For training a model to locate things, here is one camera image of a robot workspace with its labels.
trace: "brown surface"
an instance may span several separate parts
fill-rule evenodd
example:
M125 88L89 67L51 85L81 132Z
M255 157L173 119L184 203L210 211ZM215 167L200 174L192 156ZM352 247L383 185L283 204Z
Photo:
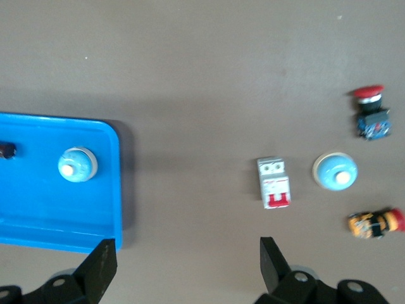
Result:
M327 284L403 303L405 235L355 239L344 217L405 209L404 15L402 0L1 1L0 110L120 122L125 248L102 303L252 303L260 236ZM346 93L374 83L394 131L364 142ZM310 175L333 149L359 166L339 193ZM282 210L259 200L270 155L290 176ZM0 285L25 291L84 258L0 251Z

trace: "blue plastic tray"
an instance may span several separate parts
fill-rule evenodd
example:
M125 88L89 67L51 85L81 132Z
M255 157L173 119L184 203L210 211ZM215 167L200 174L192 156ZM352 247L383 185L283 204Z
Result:
M122 245L120 147L105 122L0 113L0 142L16 156L0 159L0 243L90 253L104 238ZM97 174L69 182L62 153L91 150Z

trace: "yellow component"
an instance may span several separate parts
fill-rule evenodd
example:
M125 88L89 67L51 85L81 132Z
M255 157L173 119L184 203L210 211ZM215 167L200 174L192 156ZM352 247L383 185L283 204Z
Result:
M378 223L380 223L380 229L381 231L384 231L385 228L387 228L387 225L385 225L384 218L382 216L377 217Z
M349 218L349 228L353 235L357 238L368 239L371 238L373 233L370 227L369 218L373 215L371 213L353 215Z
M387 219L388 225L390 226L390 231L395 231L398 229L397 218L392 214L392 212L384 213L385 218Z

